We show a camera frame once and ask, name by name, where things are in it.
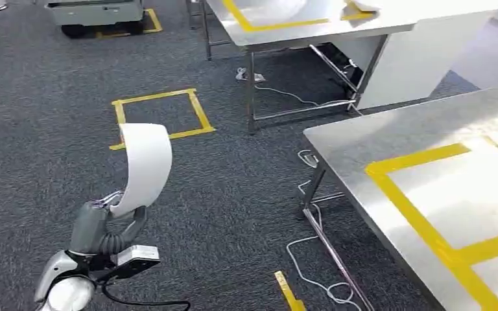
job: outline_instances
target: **carpet floor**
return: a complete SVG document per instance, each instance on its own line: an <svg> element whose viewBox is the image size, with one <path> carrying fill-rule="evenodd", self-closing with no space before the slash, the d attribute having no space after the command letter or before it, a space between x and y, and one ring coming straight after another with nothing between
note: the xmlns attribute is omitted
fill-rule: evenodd
<svg viewBox="0 0 498 311"><path fill-rule="evenodd" d="M187 299L193 310L288 310L274 277L281 270L308 310L354 310L303 282L285 251L290 241L313 235L295 217L296 186L311 175L296 155L306 147L303 129L354 115L316 113L247 135L244 87L234 79L243 58L225 46L205 60L184 1L145 6L163 31L80 40L63 36L41 3L11 1L0 12L0 310L33 310L38 276L67 247L77 209L125 186L125 152L109 149L119 142L110 103L188 88L217 130L172 141L170 178L137 240L157 245L163 262L110 290L131 300ZM223 35L216 23L211 29ZM340 95L328 80L334 76L307 50L260 54L256 62L268 87L317 102ZM431 97L474 90L450 72ZM266 103L260 111L300 105L266 91L257 92L257 102ZM131 104L125 114L128 122L164 124L171 133L199 127L185 95ZM324 190L331 189L328 181ZM323 208L329 237L377 310L430 308L347 200ZM318 241L293 248L308 277L342 281ZM347 295L343 288L335 293ZM157 308L97 294L88 310Z"/></svg>

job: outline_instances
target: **robotic hand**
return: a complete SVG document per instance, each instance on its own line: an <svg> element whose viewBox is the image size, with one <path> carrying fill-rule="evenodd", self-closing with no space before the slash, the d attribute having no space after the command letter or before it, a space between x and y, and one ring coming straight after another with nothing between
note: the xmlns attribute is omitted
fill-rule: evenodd
<svg viewBox="0 0 498 311"><path fill-rule="evenodd" d="M128 157L129 179L125 191L86 202L79 210L67 250L50 258L37 285L34 300L39 311L78 311L91 300L98 285L110 299L106 285L126 279L160 261L155 246L132 245L146 223L146 208L160 195L172 162L167 130L156 124L121 124ZM132 215L131 224L119 234L107 230L108 220ZM129 303L135 305L187 305Z"/></svg>

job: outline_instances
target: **yellow tape marking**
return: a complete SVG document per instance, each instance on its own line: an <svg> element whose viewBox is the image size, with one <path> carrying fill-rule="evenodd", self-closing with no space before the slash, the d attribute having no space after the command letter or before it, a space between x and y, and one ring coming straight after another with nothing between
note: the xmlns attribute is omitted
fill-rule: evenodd
<svg viewBox="0 0 498 311"><path fill-rule="evenodd" d="M315 25L315 24L323 24L329 23L329 19L313 19L310 21L294 21L290 23L280 23L273 25L264 25L264 26L253 26L243 15L243 13L237 8L234 3L234 0L222 0L224 6L232 13L232 15L237 19L237 22L241 26L241 28L247 32L253 31L264 31L264 30L276 30L276 29L284 29L290 27L304 26L304 25Z"/></svg>
<svg viewBox="0 0 498 311"><path fill-rule="evenodd" d="M285 300L287 300L287 304L289 304L291 311L306 311L306 307L304 307L304 303L302 302L302 300L297 300L297 298L295 298L295 295L293 295L293 291L291 291L291 288L289 288L289 284L287 284L283 273L281 271L277 271L276 273L274 273L274 275L276 276L276 280L279 283L279 287L281 288L281 291L283 292Z"/></svg>
<svg viewBox="0 0 498 311"><path fill-rule="evenodd" d="M196 89L181 89L179 91L172 91L172 92L146 95L146 96L140 96L140 97L134 97L134 98L114 100L112 102L112 105L115 106L115 115L117 116L117 123L122 124L122 123L126 123L125 111L123 109L123 105L125 105L125 104L131 104L133 102L143 102L146 100L159 99L159 98L163 98L163 97L188 94L188 97L190 98L190 103L192 104L192 108L194 109L194 112L196 113L196 115L198 117L199 123L201 124L201 128L198 128L195 130L189 130L189 131L169 134L169 139L177 139L177 138L182 138L182 137L199 135L199 134L203 134L203 133L214 132L215 128L211 126L211 123L209 123L209 119L207 119L205 111L203 110L201 103L199 103L199 100L198 100L195 92L196 92ZM121 137L121 143L110 146L111 150L120 150L120 149L124 149L124 148L125 148L125 143L123 142L122 137Z"/></svg>
<svg viewBox="0 0 498 311"><path fill-rule="evenodd" d="M345 2L348 4L348 7L356 11L356 13L352 15L342 16L340 18L341 21L353 21L356 19L365 19L373 17L373 15L375 15L375 13L373 12L365 12L360 10L360 8L352 0L346 0Z"/></svg>
<svg viewBox="0 0 498 311"><path fill-rule="evenodd" d="M143 33L144 34L152 34L154 32L160 32L163 30L161 27L161 23L158 20L158 17L154 11L153 8L146 8L144 9L144 12L148 13L148 16L150 17L152 24L154 24L153 29L144 29ZM96 38L101 39L101 38L117 38L117 37L125 37L125 36L130 36L128 32L122 32L119 34L103 34L101 31L98 31L96 33Z"/></svg>
<svg viewBox="0 0 498 311"><path fill-rule="evenodd" d="M498 256L498 236L468 245L457 252L458 256L470 265L495 258Z"/></svg>
<svg viewBox="0 0 498 311"><path fill-rule="evenodd" d="M468 245L462 249L453 249L387 175L403 168L446 159L470 151L463 144L452 144L374 162L369 164L365 171L398 208L442 264L450 269L461 285L482 306L482 309L498 310L498 297L471 267L472 264L498 257L498 237Z"/></svg>

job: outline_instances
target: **curled paper sheet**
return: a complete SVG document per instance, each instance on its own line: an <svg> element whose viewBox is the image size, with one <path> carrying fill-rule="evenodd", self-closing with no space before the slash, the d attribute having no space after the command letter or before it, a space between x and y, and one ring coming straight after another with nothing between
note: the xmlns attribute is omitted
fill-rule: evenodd
<svg viewBox="0 0 498 311"><path fill-rule="evenodd" d="M128 158L128 181L123 197L110 208L120 217L158 198L167 182L172 164L171 142L162 125L120 124Z"/></svg>

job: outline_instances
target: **stainless steel table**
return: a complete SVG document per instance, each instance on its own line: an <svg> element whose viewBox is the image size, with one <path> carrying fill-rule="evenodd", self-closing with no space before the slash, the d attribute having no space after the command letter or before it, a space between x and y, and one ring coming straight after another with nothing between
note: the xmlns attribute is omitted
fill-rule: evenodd
<svg viewBox="0 0 498 311"><path fill-rule="evenodd" d="M498 310L498 88L309 128L323 175L395 259L448 310Z"/></svg>
<svg viewBox="0 0 498 311"><path fill-rule="evenodd" d="M247 77L254 76L254 52L310 45L351 89L352 96L347 100L269 115L256 115L255 82L248 78L247 114L250 133L255 132L256 121L345 104L348 104L349 108L357 107L388 35L411 30L415 25L415 21L404 14L403 4L396 1L385 5L381 13L372 18L343 20L342 18L353 16L354 12L351 12L351 7L341 0L201 0L200 9L203 15L208 60L211 59L212 46L229 42L210 42L205 2L215 13L231 41L245 52ZM371 64L358 85L351 83L339 68L313 47L313 45L329 42L332 39L368 36L380 36L381 39L371 59Z"/></svg>

